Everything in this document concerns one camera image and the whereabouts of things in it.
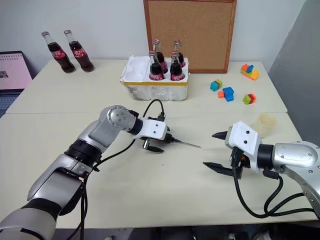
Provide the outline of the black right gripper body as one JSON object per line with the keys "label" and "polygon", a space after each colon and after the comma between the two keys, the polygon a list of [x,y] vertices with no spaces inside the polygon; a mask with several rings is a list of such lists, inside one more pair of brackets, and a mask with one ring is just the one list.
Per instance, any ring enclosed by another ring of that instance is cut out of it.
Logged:
{"label": "black right gripper body", "polygon": [[249,157],[245,152],[238,147],[233,147],[230,155],[231,174],[234,179],[240,180],[242,178],[243,168],[250,168]]}

